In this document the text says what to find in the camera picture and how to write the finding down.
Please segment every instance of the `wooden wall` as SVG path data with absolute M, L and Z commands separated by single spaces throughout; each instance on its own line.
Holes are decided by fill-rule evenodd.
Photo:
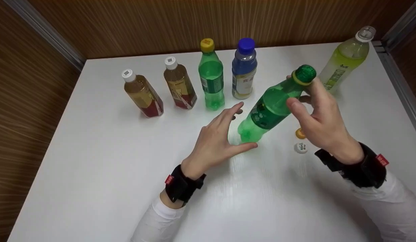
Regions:
M 86 58 L 380 39 L 414 0 L 29 0 Z
M 392 50 L 392 56 L 416 96 L 416 28 Z
M 78 76 L 0 0 L 0 242 L 11 232 Z

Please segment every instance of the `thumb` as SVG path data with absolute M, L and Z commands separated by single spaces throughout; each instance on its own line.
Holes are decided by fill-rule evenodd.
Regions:
M 257 145 L 256 142 L 243 143 L 243 144 L 240 144 L 240 145 L 237 145 L 237 146 L 230 146 L 228 151 L 227 151 L 227 154 L 228 154 L 228 157 L 231 158 L 231 157 L 233 157 L 235 155 L 238 155 L 240 153 L 244 153 L 244 152 L 249 151 L 251 149 L 257 148 L 257 146 L 258 145 Z
M 306 107 L 298 99 L 294 97 L 288 98 L 286 104 L 301 126 L 308 126 L 308 124 L 314 122 L 314 118 L 311 117 Z

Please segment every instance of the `blue bottle cap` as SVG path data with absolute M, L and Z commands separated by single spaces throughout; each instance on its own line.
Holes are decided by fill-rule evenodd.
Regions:
M 238 51 L 241 55 L 249 55 L 253 53 L 256 43 L 252 38 L 242 38 L 238 42 Z

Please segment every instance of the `plastic bottle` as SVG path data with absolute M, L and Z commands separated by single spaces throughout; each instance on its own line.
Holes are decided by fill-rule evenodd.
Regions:
M 205 106 L 208 110 L 218 110 L 224 106 L 223 63 L 214 51 L 214 41 L 210 38 L 201 41 L 202 58 L 199 75 L 205 92 Z
M 254 46 L 252 38 L 243 38 L 239 40 L 238 49 L 235 51 L 232 61 L 232 95 L 237 99 L 246 99 L 253 91 L 253 78 L 257 68 Z
M 174 98 L 175 105 L 182 109 L 192 109 L 196 103 L 197 96 L 193 89 L 187 70 L 178 64 L 175 57 L 165 59 L 166 70 L 163 72 L 166 83 Z
M 257 142 L 263 134 L 274 128 L 289 114 L 286 100 L 298 98 L 306 86 L 316 77 L 316 71 L 309 65 L 300 66 L 292 77 L 268 88 L 254 105 L 248 117 L 238 126 L 242 142 Z
M 365 61 L 369 53 L 369 42 L 374 35 L 375 29 L 365 26 L 354 38 L 346 40 L 335 49 L 319 75 L 326 90 L 334 93 L 347 76 Z
M 126 69 L 122 72 L 122 77 L 125 80 L 125 91 L 145 116 L 152 118 L 163 114 L 163 101 L 144 76 Z

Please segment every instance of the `brown tea bottle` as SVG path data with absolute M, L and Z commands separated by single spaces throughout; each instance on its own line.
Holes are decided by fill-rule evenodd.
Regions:
M 144 76 L 126 69 L 122 72 L 122 77 L 125 80 L 125 91 L 145 116 L 152 118 L 163 114 L 163 101 Z
M 178 64 L 175 57 L 165 59 L 166 70 L 163 72 L 166 83 L 174 98 L 175 105 L 182 109 L 192 109 L 198 97 L 193 89 L 187 70 Z

